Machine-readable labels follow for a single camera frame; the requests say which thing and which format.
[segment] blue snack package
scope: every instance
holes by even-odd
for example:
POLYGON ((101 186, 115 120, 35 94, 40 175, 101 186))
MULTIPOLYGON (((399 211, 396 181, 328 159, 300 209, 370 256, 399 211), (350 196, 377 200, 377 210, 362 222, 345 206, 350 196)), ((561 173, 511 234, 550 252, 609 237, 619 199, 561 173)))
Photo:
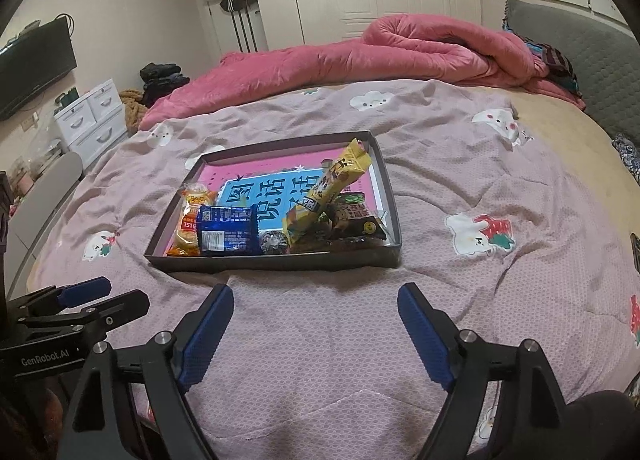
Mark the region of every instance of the blue snack package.
POLYGON ((258 244, 258 205, 251 207, 200 206, 196 217, 200 255, 261 254, 258 244))

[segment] television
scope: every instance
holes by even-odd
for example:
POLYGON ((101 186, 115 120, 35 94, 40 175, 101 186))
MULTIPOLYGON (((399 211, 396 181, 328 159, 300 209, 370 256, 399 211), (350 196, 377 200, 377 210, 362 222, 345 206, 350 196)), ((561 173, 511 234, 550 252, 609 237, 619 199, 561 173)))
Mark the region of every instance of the television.
POLYGON ((65 18, 29 30, 0 48, 0 120, 76 67, 65 18))

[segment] quilted headboard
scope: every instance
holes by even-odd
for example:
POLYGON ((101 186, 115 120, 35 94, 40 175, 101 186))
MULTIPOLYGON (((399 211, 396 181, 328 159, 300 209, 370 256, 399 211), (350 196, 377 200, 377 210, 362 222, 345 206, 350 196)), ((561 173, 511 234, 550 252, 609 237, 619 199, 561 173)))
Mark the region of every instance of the quilted headboard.
POLYGON ((640 46, 600 21, 548 5, 507 0, 509 26, 549 44, 574 66, 587 113, 610 136, 640 144, 640 46))

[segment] metal bolt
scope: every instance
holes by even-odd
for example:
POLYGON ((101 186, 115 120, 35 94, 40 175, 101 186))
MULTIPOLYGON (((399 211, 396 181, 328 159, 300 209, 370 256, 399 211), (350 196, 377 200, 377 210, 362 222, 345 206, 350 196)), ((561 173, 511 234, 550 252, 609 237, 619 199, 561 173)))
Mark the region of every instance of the metal bolt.
POLYGON ((109 345, 105 341, 100 341, 94 345, 94 352, 97 354, 104 353, 109 348, 109 345))
POLYGON ((158 332, 154 337, 154 341, 159 345, 165 345, 171 340, 171 332, 167 332, 166 330, 162 332, 158 332))
POLYGON ((473 341, 478 339, 478 334, 476 334, 473 330, 461 330, 460 339, 462 339, 465 343, 472 343, 473 341))
POLYGON ((524 339, 522 344, 527 352, 537 352, 538 350, 540 350, 540 345, 533 339, 524 339))

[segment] blanket fold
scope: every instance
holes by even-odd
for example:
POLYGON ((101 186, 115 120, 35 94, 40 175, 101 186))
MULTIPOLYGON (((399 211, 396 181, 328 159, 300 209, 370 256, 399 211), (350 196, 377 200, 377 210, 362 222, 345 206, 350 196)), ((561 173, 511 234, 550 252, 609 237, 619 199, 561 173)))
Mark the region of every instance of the blanket fold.
POLYGON ((510 32, 448 16, 396 14, 373 21, 356 40, 226 54, 219 66, 160 99, 140 129, 311 85, 396 78, 523 87, 584 109, 580 98, 545 79, 548 72, 546 64, 510 32))

